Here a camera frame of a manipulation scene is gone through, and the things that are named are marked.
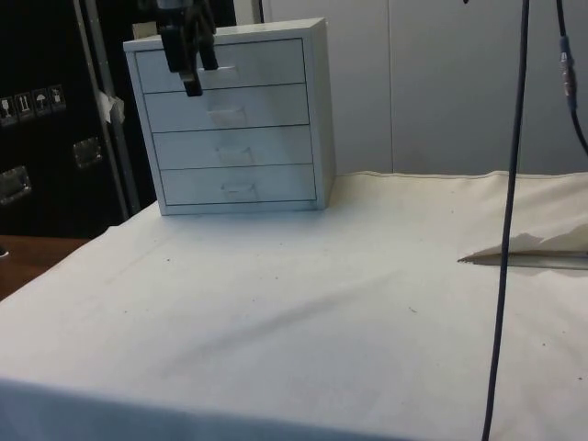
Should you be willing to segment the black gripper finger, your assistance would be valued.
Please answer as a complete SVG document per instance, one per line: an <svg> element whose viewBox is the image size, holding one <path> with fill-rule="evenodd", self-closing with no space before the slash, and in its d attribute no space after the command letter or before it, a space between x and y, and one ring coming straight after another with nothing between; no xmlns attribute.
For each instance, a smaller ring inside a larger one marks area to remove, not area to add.
<svg viewBox="0 0 588 441"><path fill-rule="evenodd" d="M216 25L209 1L192 2L192 5L187 8L186 26L190 50L194 54L197 52L200 54L205 70L217 70L218 62L214 50Z"/></svg>
<svg viewBox="0 0 588 441"><path fill-rule="evenodd" d="M179 74L188 96L203 94L196 67L197 23L195 8L161 10L157 18L169 71Z"/></svg>

